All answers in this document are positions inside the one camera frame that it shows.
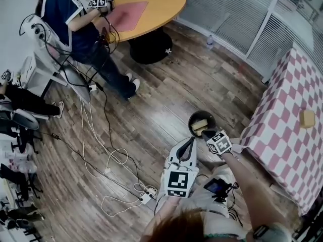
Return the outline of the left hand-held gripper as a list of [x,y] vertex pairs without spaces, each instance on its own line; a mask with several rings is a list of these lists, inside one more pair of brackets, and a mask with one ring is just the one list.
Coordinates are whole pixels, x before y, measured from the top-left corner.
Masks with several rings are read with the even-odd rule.
[[188,137],[175,145],[168,156],[168,162],[184,163],[166,164],[164,167],[165,194],[169,197],[188,198],[199,174],[196,167],[197,141],[195,137]]

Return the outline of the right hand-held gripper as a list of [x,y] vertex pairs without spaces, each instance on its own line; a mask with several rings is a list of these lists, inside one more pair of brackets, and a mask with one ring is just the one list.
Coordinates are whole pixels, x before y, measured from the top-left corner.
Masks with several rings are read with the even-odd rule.
[[225,131],[218,132],[217,129],[207,129],[201,132],[212,154],[222,155],[231,153],[232,143]]

